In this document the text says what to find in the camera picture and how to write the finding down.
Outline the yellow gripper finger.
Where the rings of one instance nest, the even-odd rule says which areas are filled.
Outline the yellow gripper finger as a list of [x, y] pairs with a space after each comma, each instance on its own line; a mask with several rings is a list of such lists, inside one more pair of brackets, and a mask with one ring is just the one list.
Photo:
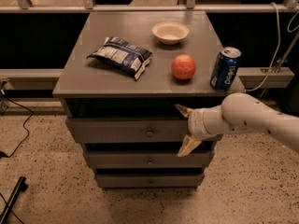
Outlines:
[[194, 135], [186, 134], [183, 139], [182, 146], [178, 151], [178, 156], [185, 157], [185, 156], [189, 155], [201, 143], [202, 143], [202, 141], [199, 138], [195, 137]]
[[185, 118], [188, 118], [192, 113], [192, 109], [187, 106], [175, 104], [175, 107], [180, 112], [180, 114]]

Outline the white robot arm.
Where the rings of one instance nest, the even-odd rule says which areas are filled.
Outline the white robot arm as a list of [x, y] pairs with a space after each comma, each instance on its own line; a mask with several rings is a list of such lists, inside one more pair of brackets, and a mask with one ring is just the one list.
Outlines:
[[246, 93], [228, 95], [220, 105], [191, 109], [176, 105], [188, 119], [179, 157], [189, 155], [204, 140], [219, 134], [265, 133], [299, 152], [299, 118], [276, 111]]

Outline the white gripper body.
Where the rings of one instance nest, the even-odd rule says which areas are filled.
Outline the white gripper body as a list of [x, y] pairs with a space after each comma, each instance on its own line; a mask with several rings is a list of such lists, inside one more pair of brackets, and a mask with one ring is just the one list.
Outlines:
[[188, 129], [191, 135], [198, 139], [208, 139], [209, 133], [204, 123], [204, 108], [194, 109], [188, 117]]

